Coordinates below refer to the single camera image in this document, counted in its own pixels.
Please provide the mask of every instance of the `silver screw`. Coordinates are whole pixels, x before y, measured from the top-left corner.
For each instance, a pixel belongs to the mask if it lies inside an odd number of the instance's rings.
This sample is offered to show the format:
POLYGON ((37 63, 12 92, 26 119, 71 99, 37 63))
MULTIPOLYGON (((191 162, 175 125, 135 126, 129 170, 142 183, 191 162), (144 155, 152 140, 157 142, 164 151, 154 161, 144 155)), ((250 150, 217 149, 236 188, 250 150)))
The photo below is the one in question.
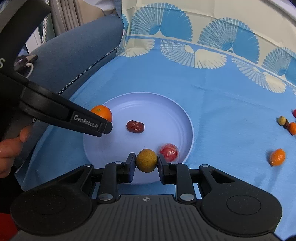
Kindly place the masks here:
POLYGON ((110 193, 102 193, 99 195, 99 199, 102 201, 110 201, 113 198, 113 195, 110 193))
POLYGON ((190 193, 184 193, 180 196, 180 198, 183 200, 183 201, 192 201, 194 199, 194 196, 190 193))

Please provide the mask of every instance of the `white plate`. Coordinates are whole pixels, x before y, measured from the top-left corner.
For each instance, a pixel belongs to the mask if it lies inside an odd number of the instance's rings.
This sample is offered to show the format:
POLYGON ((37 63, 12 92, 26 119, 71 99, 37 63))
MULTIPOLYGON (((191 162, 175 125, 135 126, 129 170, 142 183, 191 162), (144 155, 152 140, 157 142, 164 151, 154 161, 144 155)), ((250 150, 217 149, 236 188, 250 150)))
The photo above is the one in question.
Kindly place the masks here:
MULTIPOLYGON (((159 94, 135 92, 117 96, 103 105, 113 115, 111 133, 102 137, 84 134, 83 137, 85 154, 95 168, 103 168, 114 161, 124 162, 130 152, 138 155, 143 149, 158 154, 165 143, 178 147, 178 162, 188 158, 194 140, 193 125, 185 110, 173 100, 159 94), (144 123, 144 132, 129 132, 128 121, 144 123)), ((157 168, 151 173, 136 168, 132 184, 159 180, 157 168)))

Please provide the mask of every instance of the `tangerine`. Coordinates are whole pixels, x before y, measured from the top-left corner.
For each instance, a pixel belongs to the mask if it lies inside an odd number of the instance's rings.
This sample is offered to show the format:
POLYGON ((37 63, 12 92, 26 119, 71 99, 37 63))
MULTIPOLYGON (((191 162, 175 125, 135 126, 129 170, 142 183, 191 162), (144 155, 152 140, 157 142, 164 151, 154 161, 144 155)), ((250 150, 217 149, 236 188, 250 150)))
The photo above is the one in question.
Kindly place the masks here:
POLYGON ((91 112, 99 115, 100 117, 103 117, 109 122, 112 122, 112 112, 107 106, 97 105, 91 109, 91 112))
POLYGON ((279 166, 281 165, 286 158, 286 154, 283 149, 275 150, 269 158, 269 163, 271 166, 279 166))
POLYGON ((290 123, 289 132, 291 135, 296 135, 296 123, 294 122, 290 123))

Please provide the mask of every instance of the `green fruit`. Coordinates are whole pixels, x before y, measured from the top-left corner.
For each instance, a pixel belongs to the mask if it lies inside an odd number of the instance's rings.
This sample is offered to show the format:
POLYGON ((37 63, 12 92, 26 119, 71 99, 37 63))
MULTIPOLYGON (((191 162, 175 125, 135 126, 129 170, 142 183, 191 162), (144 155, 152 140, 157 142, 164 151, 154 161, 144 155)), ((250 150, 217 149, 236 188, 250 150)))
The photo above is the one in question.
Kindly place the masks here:
POLYGON ((136 166, 142 172, 152 172, 157 166, 157 155, 150 149, 143 149, 136 158, 136 166))

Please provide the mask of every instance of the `red candy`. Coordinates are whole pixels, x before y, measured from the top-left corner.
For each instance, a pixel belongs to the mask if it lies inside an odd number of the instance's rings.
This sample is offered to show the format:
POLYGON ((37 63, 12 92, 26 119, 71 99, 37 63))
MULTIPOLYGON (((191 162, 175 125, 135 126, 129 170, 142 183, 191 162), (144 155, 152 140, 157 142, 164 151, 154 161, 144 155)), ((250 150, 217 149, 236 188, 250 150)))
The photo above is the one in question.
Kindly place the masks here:
POLYGON ((160 148, 159 154, 163 154, 167 162, 172 162, 177 159, 179 150, 173 144, 165 144, 160 148))

